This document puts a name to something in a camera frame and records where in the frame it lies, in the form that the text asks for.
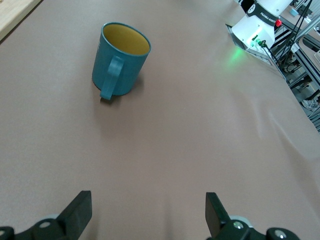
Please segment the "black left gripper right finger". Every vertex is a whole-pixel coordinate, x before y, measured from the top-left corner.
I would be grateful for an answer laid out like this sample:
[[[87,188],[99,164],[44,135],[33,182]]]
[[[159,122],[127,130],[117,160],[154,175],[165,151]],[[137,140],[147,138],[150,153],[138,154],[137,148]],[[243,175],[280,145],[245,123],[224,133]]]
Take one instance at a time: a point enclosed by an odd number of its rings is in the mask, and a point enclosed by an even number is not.
[[[210,240],[298,240],[292,231],[271,227],[262,234],[245,221],[231,219],[215,192],[205,196],[205,220],[210,232]]]

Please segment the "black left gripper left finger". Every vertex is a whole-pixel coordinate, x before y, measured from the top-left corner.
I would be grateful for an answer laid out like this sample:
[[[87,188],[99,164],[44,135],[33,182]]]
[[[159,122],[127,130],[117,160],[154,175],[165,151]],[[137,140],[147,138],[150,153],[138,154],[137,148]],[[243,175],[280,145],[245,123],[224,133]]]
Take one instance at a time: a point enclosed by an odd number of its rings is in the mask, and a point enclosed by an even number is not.
[[[2,240],[77,240],[92,218],[92,193],[82,190],[56,217],[38,221],[29,229],[15,233],[10,226],[0,228]]]

